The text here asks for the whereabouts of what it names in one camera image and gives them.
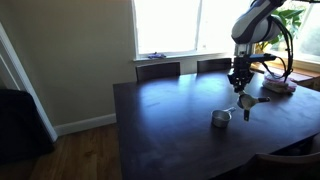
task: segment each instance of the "wooden floor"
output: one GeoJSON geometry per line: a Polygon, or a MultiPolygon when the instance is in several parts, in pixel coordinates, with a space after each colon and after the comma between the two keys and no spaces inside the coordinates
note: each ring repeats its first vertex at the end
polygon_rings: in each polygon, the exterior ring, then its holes
{"type": "Polygon", "coordinates": [[[0,166],[0,180],[120,180],[116,124],[59,137],[55,151],[0,166]]]}

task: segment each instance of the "chair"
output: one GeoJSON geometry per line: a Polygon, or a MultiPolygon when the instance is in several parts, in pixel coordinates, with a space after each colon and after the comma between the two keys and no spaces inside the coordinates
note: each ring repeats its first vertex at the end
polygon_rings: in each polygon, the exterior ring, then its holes
{"type": "Polygon", "coordinates": [[[231,58],[220,58],[197,61],[197,73],[224,70],[231,68],[231,58]]]}
{"type": "Polygon", "coordinates": [[[180,76],[180,62],[136,66],[137,81],[180,76]]]}
{"type": "Polygon", "coordinates": [[[211,180],[320,179],[320,134],[312,139],[310,153],[301,156],[255,154],[245,165],[211,180]]]}

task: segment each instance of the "dark wooden table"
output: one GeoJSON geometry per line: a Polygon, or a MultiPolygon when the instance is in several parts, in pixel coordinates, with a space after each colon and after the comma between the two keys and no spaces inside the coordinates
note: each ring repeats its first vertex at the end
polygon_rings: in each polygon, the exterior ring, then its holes
{"type": "Polygon", "coordinates": [[[277,94],[256,73],[246,92],[271,102],[254,106],[245,122],[226,75],[114,85],[124,180],[208,179],[320,131],[320,92],[297,87],[293,95],[277,94]],[[237,110],[228,127],[211,126],[211,112],[231,106],[237,110]]]}

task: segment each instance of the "door frame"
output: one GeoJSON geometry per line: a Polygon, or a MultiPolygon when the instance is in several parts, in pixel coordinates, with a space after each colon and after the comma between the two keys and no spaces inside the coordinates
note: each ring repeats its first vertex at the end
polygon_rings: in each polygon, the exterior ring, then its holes
{"type": "Polygon", "coordinates": [[[50,120],[43,109],[41,102],[33,89],[33,86],[24,71],[24,68],[0,22],[0,77],[8,89],[27,91],[31,94],[37,106],[40,118],[47,129],[52,140],[56,141],[58,136],[52,127],[50,120]]]}

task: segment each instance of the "green plant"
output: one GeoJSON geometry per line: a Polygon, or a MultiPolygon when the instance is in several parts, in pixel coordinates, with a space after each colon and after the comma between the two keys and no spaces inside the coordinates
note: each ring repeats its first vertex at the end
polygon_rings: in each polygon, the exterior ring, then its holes
{"type": "MultiPolygon", "coordinates": [[[[275,10],[272,13],[272,15],[279,17],[282,24],[290,31],[292,38],[293,38],[297,35],[299,27],[301,26],[301,13],[303,13],[304,11],[305,11],[305,9],[275,10]]],[[[280,33],[276,38],[274,38],[270,41],[257,43],[255,47],[258,51],[263,52],[269,44],[271,44],[271,45],[277,44],[280,41],[282,41],[283,39],[284,39],[283,34],[280,33]]]]}

